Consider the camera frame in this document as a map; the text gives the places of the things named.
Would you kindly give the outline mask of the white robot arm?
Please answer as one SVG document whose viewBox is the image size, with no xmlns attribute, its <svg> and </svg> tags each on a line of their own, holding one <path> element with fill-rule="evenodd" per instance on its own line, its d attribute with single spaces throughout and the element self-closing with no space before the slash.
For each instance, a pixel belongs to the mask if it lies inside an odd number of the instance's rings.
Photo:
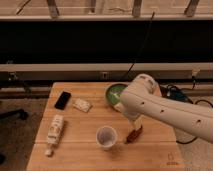
<svg viewBox="0 0 213 171">
<path fill-rule="evenodd" d="M 157 96 L 156 88 L 150 75 L 137 75 L 120 95 L 123 114 L 130 121 L 144 114 L 213 143 L 213 108 Z"/>
</svg>

